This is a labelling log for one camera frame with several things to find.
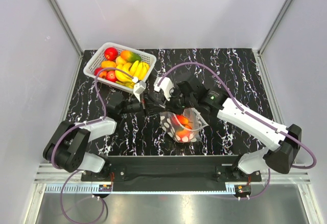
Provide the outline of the clear dotted zip top bag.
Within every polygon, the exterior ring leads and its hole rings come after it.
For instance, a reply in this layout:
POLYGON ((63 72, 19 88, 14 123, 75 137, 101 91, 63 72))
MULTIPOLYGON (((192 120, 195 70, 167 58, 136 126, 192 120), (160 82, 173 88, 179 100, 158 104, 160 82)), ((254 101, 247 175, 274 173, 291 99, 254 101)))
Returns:
MULTIPOLYGON (((174 140, 175 140, 175 133, 179 130, 189 130, 186 129, 183 125, 179 123, 175 123, 175 115, 172 112, 162 112, 160 115, 160 125, 162 129, 174 140)), ((200 140, 200 131, 207 127, 208 124, 201 116, 201 114, 194 108, 185 109, 182 113, 189 120, 189 125, 192 127, 191 130, 195 135, 195 138, 191 142, 197 142, 200 140)))

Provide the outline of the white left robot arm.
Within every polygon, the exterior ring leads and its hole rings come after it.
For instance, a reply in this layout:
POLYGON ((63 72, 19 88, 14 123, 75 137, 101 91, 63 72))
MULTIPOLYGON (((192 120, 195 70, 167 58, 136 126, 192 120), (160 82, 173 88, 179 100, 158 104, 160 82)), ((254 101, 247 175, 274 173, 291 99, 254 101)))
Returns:
POLYGON ((99 181, 110 176, 110 168, 97 155, 87 154, 89 142, 115 134, 122 124, 123 115, 142 112, 146 116, 160 113, 165 108, 165 99, 145 92, 140 99, 126 100, 121 92, 109 96, 106 115, 82 123, 62 121, 43 150, 43 158, 58 169, 73 172, 77 169, 92 171, 99 181))

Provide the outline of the yellow banana bunch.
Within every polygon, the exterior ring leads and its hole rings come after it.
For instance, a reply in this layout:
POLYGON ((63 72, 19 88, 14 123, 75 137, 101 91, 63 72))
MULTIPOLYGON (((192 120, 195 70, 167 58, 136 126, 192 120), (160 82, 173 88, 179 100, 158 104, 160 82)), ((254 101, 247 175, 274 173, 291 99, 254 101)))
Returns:
POLYGON ((132 81, 134 77, 137 77, 139 80, 143 80, 150 69, 150 65, 146 62, 135 61, 134 63, 125 63, 119 64, 117 69, 126 72, 128 75, 115 70, 115 76, 117 78, 116 83, 123 85, 128 88, 133 88, 135 83, 132 81))

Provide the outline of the white plastic fruit basket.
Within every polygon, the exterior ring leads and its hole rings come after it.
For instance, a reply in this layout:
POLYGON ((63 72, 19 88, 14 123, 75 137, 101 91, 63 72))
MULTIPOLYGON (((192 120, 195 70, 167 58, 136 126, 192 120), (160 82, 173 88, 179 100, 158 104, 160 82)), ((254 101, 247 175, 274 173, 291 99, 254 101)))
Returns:
POLYGON ((143 78, 143 81, 145 82, 150 73, 152 72, 152 70, 154 69, 155 63, 157 61, 157 58, 149 53, 137 50, 137 49, 133 49, 127 46, 123 46, 120 44, 116 44, 116 43, 112 43, 112 42, 106 42, 104 43, 96 52, 95 54, 91 57, 91 59, 87 62, 86 66, 83 69, 83 72, 86 76, 89 76, 91 78, 95 78, 95 69, 99 68, 101 66, 101 62, 105 61, 106 58, 104 56, 104 52, 107 48, 109 47, 114 47, 118 53, 120 54, 122 51, 131 51, 133 53, 136 53, 138 55, 140 55, 141 59, 143 62, 146 62, 150 65, 149 71, 147 72, 147 74, 145 75, 145 77, 143 78))

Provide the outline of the small red apple middle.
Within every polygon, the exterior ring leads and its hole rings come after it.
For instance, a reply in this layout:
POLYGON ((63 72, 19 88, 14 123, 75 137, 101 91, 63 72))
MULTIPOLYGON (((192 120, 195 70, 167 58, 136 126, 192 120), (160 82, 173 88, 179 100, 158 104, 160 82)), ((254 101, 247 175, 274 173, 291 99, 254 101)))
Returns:
POLYGON ((116 75, 115 75, 115 71, 111 70, 108 71, 106 74, 106 80, 115 83, 117 81, 116 75))

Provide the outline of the small red apple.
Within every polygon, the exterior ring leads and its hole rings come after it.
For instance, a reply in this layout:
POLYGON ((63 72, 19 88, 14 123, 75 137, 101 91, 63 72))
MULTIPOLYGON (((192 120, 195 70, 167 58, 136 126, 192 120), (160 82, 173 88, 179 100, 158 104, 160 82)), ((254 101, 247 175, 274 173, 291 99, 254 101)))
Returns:
POLYGON ((104 70, 103 68, 99 67, 99 68, 95 69, 94 75, 98 76, 98 78, 106 79, 107 71, 104 70))
POLYGON ((115 71, 111 70, 108 71, 106 74, 106 80, 115 83, 117 81, 116 75, 115 75, 115 71))

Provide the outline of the green orange mango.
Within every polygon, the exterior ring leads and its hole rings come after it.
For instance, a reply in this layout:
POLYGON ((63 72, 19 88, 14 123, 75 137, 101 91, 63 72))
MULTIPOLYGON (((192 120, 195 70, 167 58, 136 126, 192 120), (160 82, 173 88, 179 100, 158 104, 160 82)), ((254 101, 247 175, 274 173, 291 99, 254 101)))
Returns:
POLYGON ((122 51, 120 53, 120 57, 122 57, 125 61, 130 62, 130 63, 134 63, 136 61, 140 62, 142 60, 140 55, 138 55, 137 53, 128 51, 128 50, 122 51))

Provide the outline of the red apple back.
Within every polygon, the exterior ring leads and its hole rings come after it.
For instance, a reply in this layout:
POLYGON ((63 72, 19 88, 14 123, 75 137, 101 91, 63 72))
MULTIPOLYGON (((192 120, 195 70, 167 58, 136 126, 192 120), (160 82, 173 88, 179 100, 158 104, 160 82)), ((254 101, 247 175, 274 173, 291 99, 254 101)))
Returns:
POLYGON ((119 53, 114 47, 109 47, 104 50, 104 57, 106 58, 106 60, 113 61, 117 58, 118 55, 119 53))

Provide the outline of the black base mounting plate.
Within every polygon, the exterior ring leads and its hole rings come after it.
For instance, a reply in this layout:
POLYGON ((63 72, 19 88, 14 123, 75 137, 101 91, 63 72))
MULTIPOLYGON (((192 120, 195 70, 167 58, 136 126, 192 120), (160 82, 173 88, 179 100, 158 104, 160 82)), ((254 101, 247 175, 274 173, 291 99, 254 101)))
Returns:
POLYGON ((106 159, 105 168, 101 173, 88 171, 96 180, 113 178, 120 167, 125 167, 131 176, 176 176, 189 177, 192 173, 201 173, 218 177, 222 173, 225 180, 245 180, 247 176, 235 171, 238 156, 110 156, 106 159))

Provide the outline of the left connector board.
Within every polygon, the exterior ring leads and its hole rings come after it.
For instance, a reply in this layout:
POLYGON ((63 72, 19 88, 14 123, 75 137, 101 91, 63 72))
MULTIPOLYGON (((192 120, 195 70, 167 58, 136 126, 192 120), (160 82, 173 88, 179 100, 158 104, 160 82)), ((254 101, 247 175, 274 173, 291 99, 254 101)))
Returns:
POLYGON ((112 184, 100 184, 98 187, 99 192, 111 192, 112 191, 112 184))

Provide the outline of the connector board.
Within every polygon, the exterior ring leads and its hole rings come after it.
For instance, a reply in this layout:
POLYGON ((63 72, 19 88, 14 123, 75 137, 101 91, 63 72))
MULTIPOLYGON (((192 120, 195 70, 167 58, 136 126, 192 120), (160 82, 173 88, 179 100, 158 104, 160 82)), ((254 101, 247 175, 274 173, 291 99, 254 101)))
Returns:
POLYGON ((99 192, 111 192, 112 191, 112 184, 100 184, 98 187, 99 192))
POLYGON ((237 193, 251 192, 251 185, 238 185, 237 193))

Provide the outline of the right aluminium frame post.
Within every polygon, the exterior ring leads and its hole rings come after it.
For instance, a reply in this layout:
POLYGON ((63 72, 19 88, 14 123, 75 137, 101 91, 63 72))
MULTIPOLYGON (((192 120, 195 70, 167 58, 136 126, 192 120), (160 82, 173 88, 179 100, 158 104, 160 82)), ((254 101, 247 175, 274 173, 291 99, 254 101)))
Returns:
POLYGON ((272 26, 270 27, 264 41, 260 45, 258 49, 258 55, 261 56, 264 51, 266 50, 269 42, 271 41, 272 37, 274 36, 275 32, 277 31, 279 25, 281 24, 282 20, 284 19, 285 15, 287 14, 288 10, 290 9, 294 0, 285 0, 281 9, 279 10, 272 26))

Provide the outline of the aluminium frame post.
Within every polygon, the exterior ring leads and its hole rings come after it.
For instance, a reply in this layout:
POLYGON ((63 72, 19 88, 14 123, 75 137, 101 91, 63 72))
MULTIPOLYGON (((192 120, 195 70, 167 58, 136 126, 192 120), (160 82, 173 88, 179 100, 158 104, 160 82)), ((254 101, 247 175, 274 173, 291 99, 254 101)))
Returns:
POLYGON ((66 18, 64 17, 64 14, 62 10, 60 9, 60 6, 57 2, 57 0, 48 0, 51 8, 53 9, 60 25, 62 26, 67 38, 69 39, 70 43, 72 44, 75 52, 78 54, 79 57, 81 57, 84 53, 82 48, 80 47, 76 37, 74 36, 66 18))
POLYGON ((287 14, 288 10, 290 9, 294 0, 285 0, 281 9, 279 10, 272 26, 270 27, 264 41, 260 45, 258 49, 258 55, 261 56, 264 51, 266 50, 269 42, 271 41, 272 37, 274 36, 275 32, 277 31, 279 25, 281 24, 282 20, 284 19, 285 15, 287 14))

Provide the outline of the aluminium front rail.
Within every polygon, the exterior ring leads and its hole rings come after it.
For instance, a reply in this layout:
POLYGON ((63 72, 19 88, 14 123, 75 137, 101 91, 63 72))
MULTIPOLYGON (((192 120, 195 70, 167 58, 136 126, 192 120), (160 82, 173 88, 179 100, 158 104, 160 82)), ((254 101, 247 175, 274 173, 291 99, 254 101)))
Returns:
POLYGON ((297 169, 288 175, 274 171, 255 172, 245 180, 225 180, 222 173, 218 177, 192 173, 189 177, 176 176, 139 176, 129 179, 131 172, 120 167, 113 178, 96 180, 87 173, 72 175, 64 170, 53 169, 49 164, 40 164, 35 184, 43 184, 49 193, 91 193, 91 194, 236 194, 238 185, 307 185, 310 184, 307 172, 297 169), (100 184, 112 184, 111 192, 99 192, 100 184))

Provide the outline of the left aluminium frame post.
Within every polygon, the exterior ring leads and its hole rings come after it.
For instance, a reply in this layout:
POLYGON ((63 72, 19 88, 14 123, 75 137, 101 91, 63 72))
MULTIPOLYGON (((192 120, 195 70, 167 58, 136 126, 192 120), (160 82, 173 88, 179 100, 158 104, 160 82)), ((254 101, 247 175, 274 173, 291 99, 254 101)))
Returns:
POLYGON ((75 52, 78 54, 79 57, 81 57, 84 53, 82 48, 80 47, 76 37, 74 36, 66 18, 64 17, 64 14, 62 10, 60 9, 60 6, 57 2, 57 0, 48 0, 51 8, 53 9, 60 25, 62 26, 67 38, 69 39, 70 43, 72 44, 75 52))

